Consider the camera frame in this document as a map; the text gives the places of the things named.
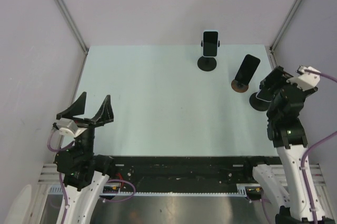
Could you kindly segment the black round-base phone stand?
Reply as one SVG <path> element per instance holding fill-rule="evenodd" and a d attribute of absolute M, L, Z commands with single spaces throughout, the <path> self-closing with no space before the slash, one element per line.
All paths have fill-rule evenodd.
<path fill-rule="evenodd" d="M 249 98 L 249 103 L 251 107 L 257 111 L 267 111 L 270 103 L 263 101 L 261 99 L 258 99 L 256 95 L 257 95 L 257 92 L 253 93 Z"/>

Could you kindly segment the black clamp phone stand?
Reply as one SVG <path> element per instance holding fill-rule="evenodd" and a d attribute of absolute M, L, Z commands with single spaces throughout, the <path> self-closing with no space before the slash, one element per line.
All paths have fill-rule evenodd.
<path fill-rule="evenodd" d="M 217 67 L 216 56 L 206 57 L 202 55 L 198 61 L 197 66 L 204 72 L 211 72 Z"/>

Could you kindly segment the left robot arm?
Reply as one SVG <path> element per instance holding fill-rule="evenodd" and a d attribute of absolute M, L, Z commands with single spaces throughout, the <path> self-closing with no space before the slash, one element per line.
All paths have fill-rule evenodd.
<path fill-rule="evenodd" d="M 54 164 L 63 194 L 57 223 L 89 223 L 104 185 L 116 177 L 114 159 L 94 154 L 95 130 L 114 121 L 111 97 L 107 95 L 92 118 L 85 112 L 86 92 L 56 115 L 54 129 L 73 141 L 55 150 Z"/>

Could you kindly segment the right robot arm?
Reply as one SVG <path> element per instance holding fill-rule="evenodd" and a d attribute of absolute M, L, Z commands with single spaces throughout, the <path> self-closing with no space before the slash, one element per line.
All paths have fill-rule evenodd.
<path fill-rule="evenodd" d="M 275 178 L 267 164 L 244 167 L 243 177 L 258 182 L 272 206 L 278 210 L 275 223 L 334 223 L 322 207 L 316 192 L 309 164 L 309 153 L 318 145 L 336 136 L 332 133 L 313 146 L 308 146 L 299 114 L 307 97 L 318 91 L 321 77 L 336 81 L 309 66 L 300 66 L 292 76 L 280 66 L 260 83 L 260 91 L 271 96 L 267 116 L 267 136 L 283 166 L 287 186 Z"/>

